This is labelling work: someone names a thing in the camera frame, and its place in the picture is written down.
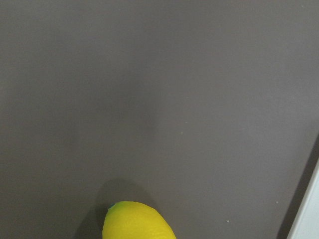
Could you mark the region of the yellow lemon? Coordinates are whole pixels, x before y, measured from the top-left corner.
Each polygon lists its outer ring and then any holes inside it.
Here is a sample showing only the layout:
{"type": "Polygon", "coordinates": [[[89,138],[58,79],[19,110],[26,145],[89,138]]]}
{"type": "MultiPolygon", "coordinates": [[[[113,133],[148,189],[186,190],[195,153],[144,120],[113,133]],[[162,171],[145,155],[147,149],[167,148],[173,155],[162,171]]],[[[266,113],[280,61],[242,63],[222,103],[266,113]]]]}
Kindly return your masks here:
{"type": "Polygon", "coordinates": [[[102,228],[104,239],[175,239],[154,208],[135,201],[120,201],[108,208],[102,228]]]}

